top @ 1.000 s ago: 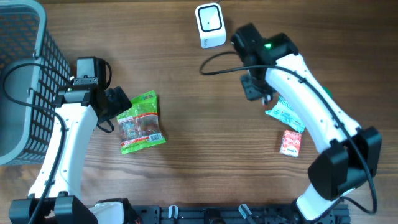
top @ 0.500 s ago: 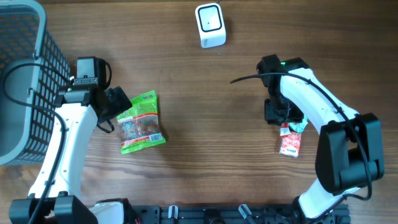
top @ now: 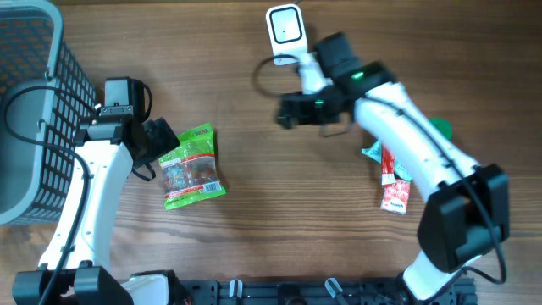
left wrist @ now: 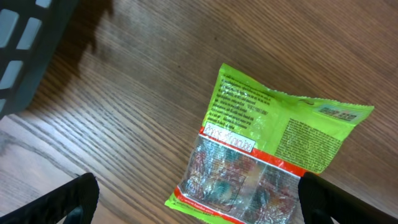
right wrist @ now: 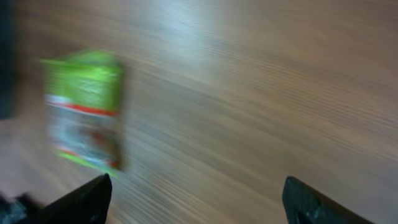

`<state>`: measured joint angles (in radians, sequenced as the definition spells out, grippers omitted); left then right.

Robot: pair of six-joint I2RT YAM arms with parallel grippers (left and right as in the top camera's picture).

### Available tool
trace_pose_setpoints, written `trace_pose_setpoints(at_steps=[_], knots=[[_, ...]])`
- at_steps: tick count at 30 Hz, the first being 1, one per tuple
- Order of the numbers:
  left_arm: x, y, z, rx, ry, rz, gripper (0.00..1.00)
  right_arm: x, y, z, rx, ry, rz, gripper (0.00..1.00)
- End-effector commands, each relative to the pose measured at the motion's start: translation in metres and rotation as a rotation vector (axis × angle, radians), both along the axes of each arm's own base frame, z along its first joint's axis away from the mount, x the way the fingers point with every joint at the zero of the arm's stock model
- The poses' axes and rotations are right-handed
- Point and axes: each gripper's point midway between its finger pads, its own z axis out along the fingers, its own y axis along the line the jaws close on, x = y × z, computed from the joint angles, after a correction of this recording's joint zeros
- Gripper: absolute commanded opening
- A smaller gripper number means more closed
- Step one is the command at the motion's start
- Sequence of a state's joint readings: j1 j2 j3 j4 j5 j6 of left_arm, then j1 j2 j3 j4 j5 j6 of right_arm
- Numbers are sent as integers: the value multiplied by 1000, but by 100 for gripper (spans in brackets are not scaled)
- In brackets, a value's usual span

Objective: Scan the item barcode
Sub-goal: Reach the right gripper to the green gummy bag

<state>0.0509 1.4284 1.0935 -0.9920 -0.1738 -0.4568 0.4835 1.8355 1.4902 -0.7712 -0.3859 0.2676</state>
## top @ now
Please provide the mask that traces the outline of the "green gummy candy bag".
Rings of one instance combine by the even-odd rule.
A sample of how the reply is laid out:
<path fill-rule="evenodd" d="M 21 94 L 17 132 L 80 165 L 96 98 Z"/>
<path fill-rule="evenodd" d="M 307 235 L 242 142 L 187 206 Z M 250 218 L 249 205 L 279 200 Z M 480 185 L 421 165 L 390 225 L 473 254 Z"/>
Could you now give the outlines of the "green gummy candy bag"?
<path fill-rule="evenodd" d="M 177 136 L 180 144 L 159 160 L 166 210 L 222 196 L 218 177 L 214 130 L 210 123 Z"/>

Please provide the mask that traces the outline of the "teal wipes packet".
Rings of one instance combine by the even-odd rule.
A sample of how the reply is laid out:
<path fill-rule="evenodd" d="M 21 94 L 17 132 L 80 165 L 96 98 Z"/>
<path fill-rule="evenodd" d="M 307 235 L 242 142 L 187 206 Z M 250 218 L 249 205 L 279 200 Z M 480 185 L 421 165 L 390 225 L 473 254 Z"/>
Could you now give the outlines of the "teal wipes packet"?
<path fill-rule="evenodd" d="M 369 148 L 362 148 L 361 153 L 377 163 L 381 163 L 381 141 L 376 141 Z M 407 173 L 403 164 L 400 163 L 397 159 L 394 160 L 394 171 L 395 174 L 402 180 L 412 181 L 412 177 Z"/>

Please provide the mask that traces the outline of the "red snack stick packet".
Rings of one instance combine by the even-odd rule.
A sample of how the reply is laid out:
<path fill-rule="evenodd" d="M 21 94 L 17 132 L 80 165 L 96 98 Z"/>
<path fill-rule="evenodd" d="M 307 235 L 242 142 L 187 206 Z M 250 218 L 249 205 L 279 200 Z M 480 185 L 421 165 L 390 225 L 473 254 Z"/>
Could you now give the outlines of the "red snack stick packet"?
<path fill-rule="evenodd" d="M 383 188 L 395 184 L 395 157 L 385 145 L 381 145 L 381 185 Z"/>

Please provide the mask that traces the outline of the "red small carton box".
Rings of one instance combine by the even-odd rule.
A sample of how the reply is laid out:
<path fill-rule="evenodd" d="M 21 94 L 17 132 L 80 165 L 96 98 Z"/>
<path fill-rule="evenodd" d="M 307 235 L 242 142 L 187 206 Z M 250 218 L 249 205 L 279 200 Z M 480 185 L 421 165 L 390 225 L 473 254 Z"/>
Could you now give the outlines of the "red small carton box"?
<path fill-rule="evenodd" d="M 397 180 L 396 183 L 386 186 L 380 208 L 395 214 L 405 214 L 410 190 L 411 183 L 405 180 Z"/>

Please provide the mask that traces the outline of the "green lid spread jar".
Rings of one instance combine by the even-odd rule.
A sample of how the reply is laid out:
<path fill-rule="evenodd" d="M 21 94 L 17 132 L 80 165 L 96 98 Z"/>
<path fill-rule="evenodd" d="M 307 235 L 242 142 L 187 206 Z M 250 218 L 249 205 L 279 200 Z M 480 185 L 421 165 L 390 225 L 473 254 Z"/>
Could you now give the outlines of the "green lid spread jar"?
<path fill-rule="evenodd" d="M 429 122 L 446 138 L 448 141 L 452 140 L 453 129 L 451 124 L 444 118 L 431 117 Z"/>

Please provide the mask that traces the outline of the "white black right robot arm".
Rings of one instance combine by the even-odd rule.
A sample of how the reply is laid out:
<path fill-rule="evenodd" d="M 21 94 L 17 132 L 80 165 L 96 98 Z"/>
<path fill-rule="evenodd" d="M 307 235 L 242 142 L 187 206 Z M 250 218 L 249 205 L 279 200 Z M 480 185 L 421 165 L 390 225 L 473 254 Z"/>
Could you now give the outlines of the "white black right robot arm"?
<path fill-rule="evenodd" d="M 401 274 L 399 302 L 428 304 L 478 258 L 489 252 L 503 257 L 501 245 L 510 235 L 508 175 L 445 138 L 383 63 L 364 64 L 342 33 L 324 38 L 311 53 L 279 53 L 274 62 L 295 64 L 301 79 L 300 91 L 280 97 L 281 126 L 324 126 L 349 114 L 400 161 L 422 195 L 421 251 Z"/>

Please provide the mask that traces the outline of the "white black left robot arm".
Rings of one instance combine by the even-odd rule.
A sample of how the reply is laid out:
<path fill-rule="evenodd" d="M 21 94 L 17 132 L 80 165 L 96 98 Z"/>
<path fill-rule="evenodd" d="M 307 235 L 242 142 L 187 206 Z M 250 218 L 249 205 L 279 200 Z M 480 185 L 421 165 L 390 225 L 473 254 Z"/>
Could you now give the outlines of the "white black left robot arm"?
<path fill-rule="evenodd" d="M 180 142 L 165 119 L 151 120 L 152 93 L 130 77 L 105 82 L 105 100 L 80 120 L 74 147 L 46 147 L 73 157 L 72 178 L 55 236 L 35 271 L 19 272 L 18 304 L 181 304 L 185 290 L 172 270 L 108 271 L 114 220 L 129 175 Z"/>

